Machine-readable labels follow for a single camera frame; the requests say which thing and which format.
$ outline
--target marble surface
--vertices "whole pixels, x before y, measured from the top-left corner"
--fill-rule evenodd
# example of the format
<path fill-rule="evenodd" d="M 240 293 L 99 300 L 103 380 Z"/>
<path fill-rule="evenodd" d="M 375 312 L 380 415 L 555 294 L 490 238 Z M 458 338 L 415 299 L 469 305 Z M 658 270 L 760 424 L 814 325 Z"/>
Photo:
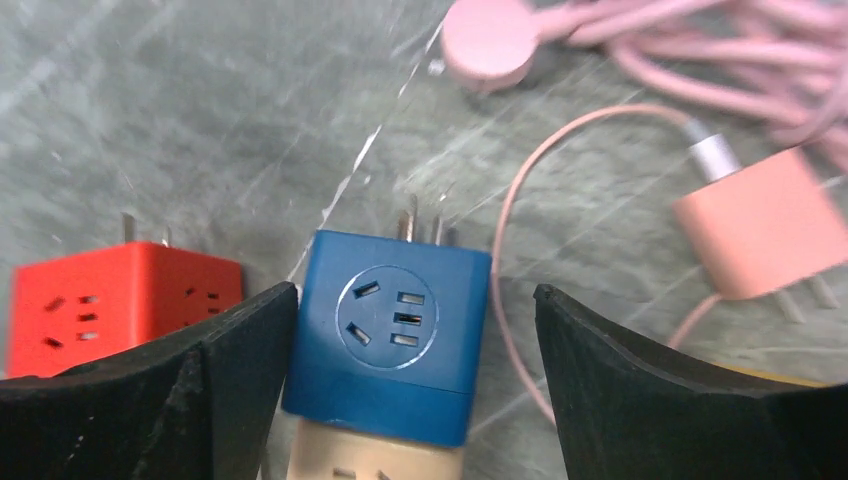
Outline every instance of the marble surface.
<path fill-rule="evenodd" d="M 671 103 L 596 52 L 542 51 L 520 88 L 467 95 L 441 72 L 436 0 L 0 0 L 0 307 L 15 265 L 145 238 L 244 264 L 248 293 L 299 281 L 316 228 L 391 234 L 416 194 L 489 247 L 517 166 L 594 108 Z M 754 124 L 689 108 L 745 163 L 769 154 Z M 678 132 L 614 120 L 574 135 L 527 182 L 508 232 L 505 301 L 539 385 L 531 293 L 548 282 L 664 339 L 710 286 L 670 204 L 701 185 Z M 848 190 L 815 164 L 843 212 Z M 685 351 L 845 380 L 848 272 L 825 275 L 843 306 L 791 289 L 808 323 L 770 299 L 720 305 Z M 5 325 L 0 355 L 5 356 Z M 465 478 L 562 479 L 554 429 L 486 325 Z M 282 479 L 292 421 L 280 414 L 265 478 Z"/>

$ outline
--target cable connector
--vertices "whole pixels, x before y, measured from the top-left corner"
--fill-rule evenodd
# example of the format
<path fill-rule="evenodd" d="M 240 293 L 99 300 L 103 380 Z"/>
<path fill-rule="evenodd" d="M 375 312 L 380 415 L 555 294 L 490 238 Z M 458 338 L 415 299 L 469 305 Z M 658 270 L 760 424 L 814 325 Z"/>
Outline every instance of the cable connector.
<path fill-rule="evenodd" d="M 687 128 L 687 133 L 692 136 L 693 130 Z M 696 143 L 689 147 L 689 151 L 709 183 L 721 180 L 742 169 L 742 165 L 739 164 L 724 135 L 720 133 L 696 140 Z"/>

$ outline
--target blue power socket cube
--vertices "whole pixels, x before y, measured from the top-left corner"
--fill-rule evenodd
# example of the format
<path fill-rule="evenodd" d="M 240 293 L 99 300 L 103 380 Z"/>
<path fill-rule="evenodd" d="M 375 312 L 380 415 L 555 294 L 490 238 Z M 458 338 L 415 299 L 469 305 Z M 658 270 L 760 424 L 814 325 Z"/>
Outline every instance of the blue power socket cube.
<path fill-rule="evenodd" d="M 488 253 L 320 230 L 283 409 L 442 447 L 465 443 Z"/>

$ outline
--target socket outlet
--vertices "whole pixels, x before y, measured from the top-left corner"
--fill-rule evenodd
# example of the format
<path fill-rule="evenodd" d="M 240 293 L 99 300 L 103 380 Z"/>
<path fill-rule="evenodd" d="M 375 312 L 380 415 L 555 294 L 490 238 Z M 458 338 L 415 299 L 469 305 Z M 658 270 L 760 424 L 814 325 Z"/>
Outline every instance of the socket outlet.
<path fill-rule="evenodd" d="M 351 355 L 377 369 L 404 368 L 427 353 L 437 331 L 433 292 L 401 267 L 356 275 L 339 298 L 338 333 Z"/>
<path fill-rule="evenodd" d="M 462 445 L 490 266 L 486 252 L 318 231 L 283 409 L 363 433 Z"/>
<path fill-rule="evenodd" d="M 239 303 L 241 268 L 133 242 L 20 267 L 13 292 L 9 376 L 48 377 Z"/>

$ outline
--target scratched surface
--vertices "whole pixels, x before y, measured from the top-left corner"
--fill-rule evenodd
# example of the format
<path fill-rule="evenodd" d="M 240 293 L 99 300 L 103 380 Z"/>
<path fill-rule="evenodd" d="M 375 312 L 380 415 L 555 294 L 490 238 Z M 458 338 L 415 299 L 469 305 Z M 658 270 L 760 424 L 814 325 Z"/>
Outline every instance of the scratched surface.
<path fill-rule="evenodd" d="M 316 228 L 390 234 L 409 194 L 488 248 L 506 185 L 566 120 L 665 102 L 596 53 L 543 51 L 521 88 L 461 92 L 432 39 L 436 0 L 0 0 L 0 302 L 12 268 L 120 241 L 120 211 L 157 239 L 244 264 L 249 293 L 299 281 Z M 771 147 L 745 121 L 704 114 L 751 163 Z M 835 172 L 817 165 L 822 178 Z M 531 293 L 549 282 L 664 339 L 709 284 L 670 213 L 700 185 L 680 135 L 608 121 L 565 142 L 522 192 L 503 280 L 521 353 L 544 387 Z M 848 210 L 848 190 L 830 180 Z M 792 289 L 808 323 L 768 299 L 721 305 L 685 345 L 709 360 L 844 380 L 843 307 Z M 5 356 L 5 333 L 0 335 Z M 489 321 L 467 479 L 561 479 L 553 428 L 509 370 Z M 278 416 L 265 477 L 285 476 Z"/>

